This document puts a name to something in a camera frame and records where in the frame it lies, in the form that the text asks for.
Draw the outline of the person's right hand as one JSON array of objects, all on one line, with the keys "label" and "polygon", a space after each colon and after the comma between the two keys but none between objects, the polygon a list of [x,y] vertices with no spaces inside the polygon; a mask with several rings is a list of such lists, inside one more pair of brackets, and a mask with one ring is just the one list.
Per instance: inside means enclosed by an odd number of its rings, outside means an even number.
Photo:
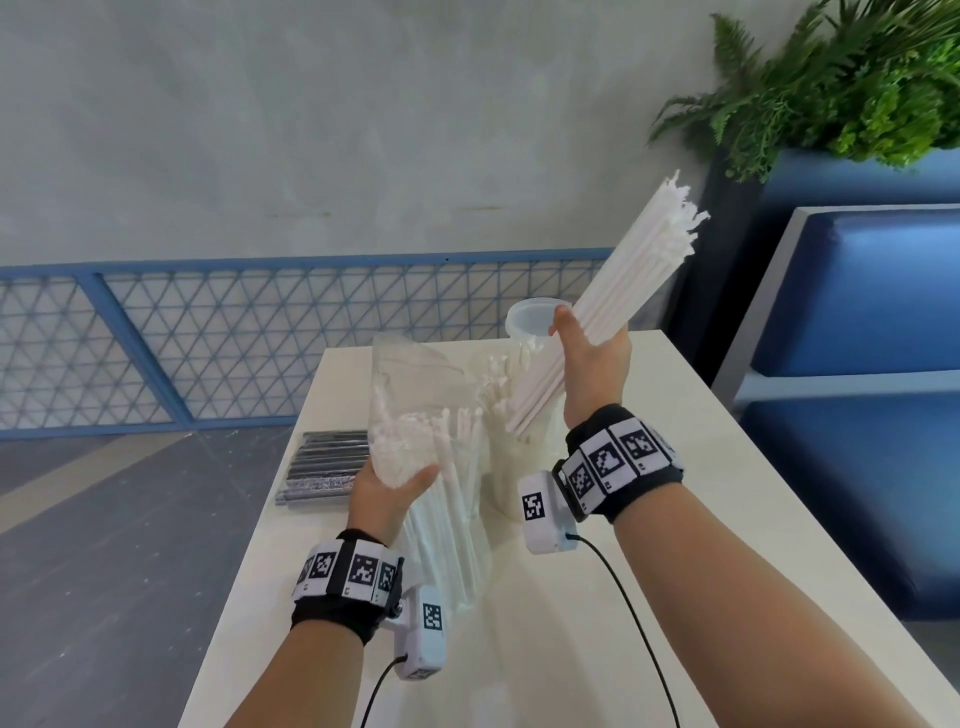
[{"label": "person's right hand", "polygon": [[632,344],[628,326],[594,345],[579,322],[579,339],[559,339],[563,351],[566,402],[563,419],[573,430],[602,407],[621,405],[630,370]]}]

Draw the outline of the person's left hand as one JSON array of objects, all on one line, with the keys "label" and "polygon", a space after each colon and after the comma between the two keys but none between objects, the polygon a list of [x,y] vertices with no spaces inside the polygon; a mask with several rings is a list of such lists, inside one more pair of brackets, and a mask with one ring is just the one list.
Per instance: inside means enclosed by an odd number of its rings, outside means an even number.
[{"label": "person's left hand", "polygon": [[418,498],[393,498],[397,487],[377,476],[372,458],[356,473],[349,497],[346,529],[363,531],[390,547],[398,539],[411,506]]}]

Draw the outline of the clear plastic bag of straws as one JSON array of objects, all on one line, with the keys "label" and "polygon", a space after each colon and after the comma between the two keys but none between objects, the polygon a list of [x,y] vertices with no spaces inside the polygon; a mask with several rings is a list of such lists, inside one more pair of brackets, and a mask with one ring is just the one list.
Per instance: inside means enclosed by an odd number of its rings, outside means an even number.
[{"label": "clear plastic bag of straws", "polygon": [[376,335],[371,354],[367,433],[378,479],[396,488],[438,467],[395,541],[404,584],[435,586],[451,615],[465,613],[493,564],[479,513],[487,436],[475,382],[437,348],[398,334]]}]

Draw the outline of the bundle of white straws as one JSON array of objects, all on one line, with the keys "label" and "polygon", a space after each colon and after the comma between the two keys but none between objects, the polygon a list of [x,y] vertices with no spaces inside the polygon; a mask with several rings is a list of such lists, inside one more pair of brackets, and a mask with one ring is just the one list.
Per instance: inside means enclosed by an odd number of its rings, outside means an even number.
[{"label": "bundle of white straws", "polygon": [[[573,304],[572,313],[587,340],[610,340],[671,279],[693,254],[696,229],[710,215],[689,200],[690,188],[666,177]],[[564,355],[558,335],[532,356],[512,387],[506,431],[522,435],[565,385]]]}]

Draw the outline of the person's left forearm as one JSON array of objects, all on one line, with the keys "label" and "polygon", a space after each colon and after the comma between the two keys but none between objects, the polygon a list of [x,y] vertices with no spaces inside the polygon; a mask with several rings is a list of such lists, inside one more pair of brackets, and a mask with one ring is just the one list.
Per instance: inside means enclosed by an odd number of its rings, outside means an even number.
[{"label": "person's left forearm", "polygon": [[364,644],[347,627],[294,626],[223,728],[351,728]]}]

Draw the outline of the person's right forearm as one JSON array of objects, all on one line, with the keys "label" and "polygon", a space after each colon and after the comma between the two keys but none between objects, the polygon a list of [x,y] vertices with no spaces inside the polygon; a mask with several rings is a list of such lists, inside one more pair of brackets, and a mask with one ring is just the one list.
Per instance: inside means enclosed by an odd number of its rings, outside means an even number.
[{"label": "person's right forearm", "polygon": [[930,728],[822,608],[683,484],[618,493],[621,551],[719,728]]}]

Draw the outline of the translucent round plastic lid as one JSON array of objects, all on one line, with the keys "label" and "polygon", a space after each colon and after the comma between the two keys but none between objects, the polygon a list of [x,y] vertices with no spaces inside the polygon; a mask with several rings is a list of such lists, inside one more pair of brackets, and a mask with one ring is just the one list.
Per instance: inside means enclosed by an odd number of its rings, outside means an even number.
[{"label": "translucent round plastic lid", "polygon": [[504,321],[507,337],[533,348],[543,346],[558,307],[569,308],[570,303],[555,297],[528,297],[514,303]]}]

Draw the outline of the white straws in container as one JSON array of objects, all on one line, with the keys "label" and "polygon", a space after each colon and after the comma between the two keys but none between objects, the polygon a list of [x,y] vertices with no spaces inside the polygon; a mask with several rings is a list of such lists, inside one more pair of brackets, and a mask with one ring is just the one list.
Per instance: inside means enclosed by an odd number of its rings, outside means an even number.
[{"label": "white straws in container", "polygon": [[483,413],[487,440],[496,448],[501,448],[504,442],[524,446],[547,445],[554,429],[554,412],[549,408],[537,415],[521,434],[507,429],[514,414],[511,397],[515,385],[529,370],[542,344],[533,339],[507,339],[502,343],[505,346],[497,351],[475,354],[470,358],[467,368],[477,383],[477,399]]}]

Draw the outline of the stack of black wrapped straws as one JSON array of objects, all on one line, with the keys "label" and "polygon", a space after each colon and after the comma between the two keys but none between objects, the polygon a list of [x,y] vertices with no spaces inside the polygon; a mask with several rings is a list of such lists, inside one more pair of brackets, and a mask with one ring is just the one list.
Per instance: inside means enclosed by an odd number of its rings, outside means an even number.
[{"label": "stack of black wrapped straws", "polygon": [[305,431],[286,467],[274,503],[292,506],[346,499],[369,456],[366,430]]}]

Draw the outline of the clear plastic straw container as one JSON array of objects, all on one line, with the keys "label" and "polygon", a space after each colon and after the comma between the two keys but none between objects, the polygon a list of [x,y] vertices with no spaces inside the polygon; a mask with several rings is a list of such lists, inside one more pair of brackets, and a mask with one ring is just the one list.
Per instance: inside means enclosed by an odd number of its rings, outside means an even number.
[{"label": "clear plastic straw container", "polygon": [[489,470],[489,485],[486,491],[496,508],[513,522],[522,522],[519,481],[535,471],[550,468],[565,450],[563,443],[566,435],[563,421],[565,401],[564,394],[555,396],[538,414],[545,412],[547,408],[554,412],[552,435],[547,444],[524,445],[504,442],[501,447],[495,447],[490,444],[486,435]]}]

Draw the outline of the black marker wristband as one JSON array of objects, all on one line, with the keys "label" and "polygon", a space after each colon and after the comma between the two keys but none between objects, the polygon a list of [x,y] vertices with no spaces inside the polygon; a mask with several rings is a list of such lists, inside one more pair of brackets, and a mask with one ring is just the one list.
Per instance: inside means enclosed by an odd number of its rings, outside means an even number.
[{"label": "black marker wristband", "polygon": [[613,524],[640,497],[682,483],[684,467],[666,440],[619,404],[599,408],[566,436],[568,455],[552,477],[573,518]]},{"label": "black marker wristband", "polygon": [[295,582],[292,627],[340,625],[367,645],[401,612],[404,557],[359,529],[316,544]]}]

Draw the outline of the blue mesh railing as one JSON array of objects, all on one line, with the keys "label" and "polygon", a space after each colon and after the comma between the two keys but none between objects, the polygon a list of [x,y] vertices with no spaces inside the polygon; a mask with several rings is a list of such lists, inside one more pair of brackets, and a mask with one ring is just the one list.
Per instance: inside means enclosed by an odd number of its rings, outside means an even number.
[{"label": "blue mesh railing", "polygon": [[327,349],[504,338],[608,249],[0,267],[0,440],[292,424]]}]

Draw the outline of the blue padded bench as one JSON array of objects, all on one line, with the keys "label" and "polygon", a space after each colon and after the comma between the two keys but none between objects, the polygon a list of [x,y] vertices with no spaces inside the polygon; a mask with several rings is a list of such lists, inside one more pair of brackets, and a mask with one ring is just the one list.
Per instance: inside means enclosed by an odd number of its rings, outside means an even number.
[{"label": "blue padded bench", "polygon": [[960,621],[960,203],[796,208],[711,391],[896,617]]}]

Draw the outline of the green fern plant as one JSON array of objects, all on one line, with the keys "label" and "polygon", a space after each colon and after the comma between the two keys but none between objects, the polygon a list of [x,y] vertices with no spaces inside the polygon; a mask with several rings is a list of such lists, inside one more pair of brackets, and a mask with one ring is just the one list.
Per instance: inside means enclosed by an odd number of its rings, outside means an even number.
[{"label": "green fern plant", "polygon": [[740,19],[711,21],[716,87],[666,100],[650,143],[680,133],[739,183],[786,150],[904,169],[960,148],[960,0],[814,0],[772,54]]}]

